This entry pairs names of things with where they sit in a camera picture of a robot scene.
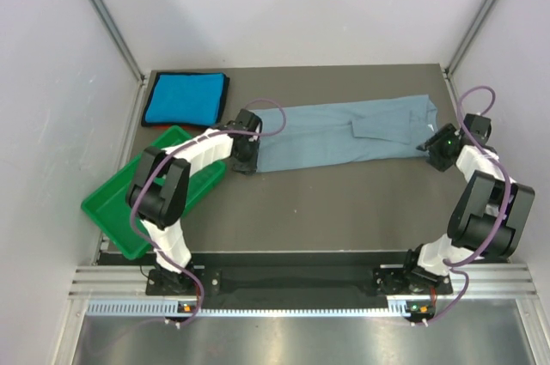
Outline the light blue t-shirt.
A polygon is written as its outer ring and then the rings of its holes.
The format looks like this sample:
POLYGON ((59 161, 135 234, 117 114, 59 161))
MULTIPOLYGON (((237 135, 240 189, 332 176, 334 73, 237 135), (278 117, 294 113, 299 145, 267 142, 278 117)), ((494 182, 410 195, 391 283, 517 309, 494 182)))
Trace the light blue t-shirt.
POLYGON ((261 139, 260 173, 422 157, 417 146, 437 130, 437 108, 426 94, 284 111, 285 128, 261 139))

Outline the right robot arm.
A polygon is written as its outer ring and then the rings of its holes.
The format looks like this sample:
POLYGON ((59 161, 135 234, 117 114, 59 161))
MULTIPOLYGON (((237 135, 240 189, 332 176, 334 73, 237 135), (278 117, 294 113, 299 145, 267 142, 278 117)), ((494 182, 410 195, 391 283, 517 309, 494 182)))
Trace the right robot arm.
POLYGON ((535 190, 498 167, 499 158, 486 145, 491 120, 468 113, 462 129, 446 124, 417 149, 440 172, 456 167, 467 185, 453 210, 447 232, 438 240, 407 253, 401 271, 403 286, 413 292, 442 283, 452 265, 476 257, 508 258, 517 248, 535 190))

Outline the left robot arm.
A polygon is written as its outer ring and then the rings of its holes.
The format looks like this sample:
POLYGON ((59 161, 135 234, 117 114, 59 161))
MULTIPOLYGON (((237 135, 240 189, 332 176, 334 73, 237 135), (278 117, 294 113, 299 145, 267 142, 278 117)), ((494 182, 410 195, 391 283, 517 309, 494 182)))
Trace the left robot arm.
POLYGON ((125 200, 131 209, 130 224, 153 246, 165 283, 176 293, 186 293, 195 281, 187 265, 192 255, 184 240, 180 219, 186 208, 190 179, 217 161, 228 160, 237 173, 256 173, 262 120, 242 109, 235 120, 209 128, 172 148, 148 147, 140 157, 125 200))

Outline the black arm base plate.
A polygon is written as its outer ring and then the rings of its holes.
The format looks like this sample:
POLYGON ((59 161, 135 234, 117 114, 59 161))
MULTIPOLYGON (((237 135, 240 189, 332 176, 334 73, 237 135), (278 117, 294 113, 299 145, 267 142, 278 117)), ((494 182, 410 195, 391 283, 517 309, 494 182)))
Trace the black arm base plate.
POLYGON ((368 265, 195 265, 188 269, 203 284, 207 295, 237 290, 349 289, 365 295, 450 295, 445 277, 435 283, 414 283, 402 268, 368 265))

